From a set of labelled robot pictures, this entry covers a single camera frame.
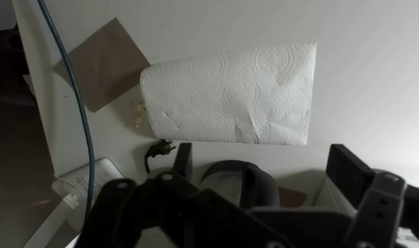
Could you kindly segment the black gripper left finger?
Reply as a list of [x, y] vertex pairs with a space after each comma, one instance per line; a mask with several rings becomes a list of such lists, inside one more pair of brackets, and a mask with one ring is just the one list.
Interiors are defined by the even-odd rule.
[[192, 161], [191, 161], [191, 144], [190, 143], [180, 143], [179, 148], [176, 151], [175, 162], [172, 169], [183, 176], [184, 179], [191, 177], [191, 168], [192, 168]]

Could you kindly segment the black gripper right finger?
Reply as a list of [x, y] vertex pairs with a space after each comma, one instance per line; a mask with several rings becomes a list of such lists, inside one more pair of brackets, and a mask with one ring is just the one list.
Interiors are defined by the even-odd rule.
[[356, 208], [370, 186], [374, 170], [344, 144], [330, 144], [325, 169], [345, 199]]

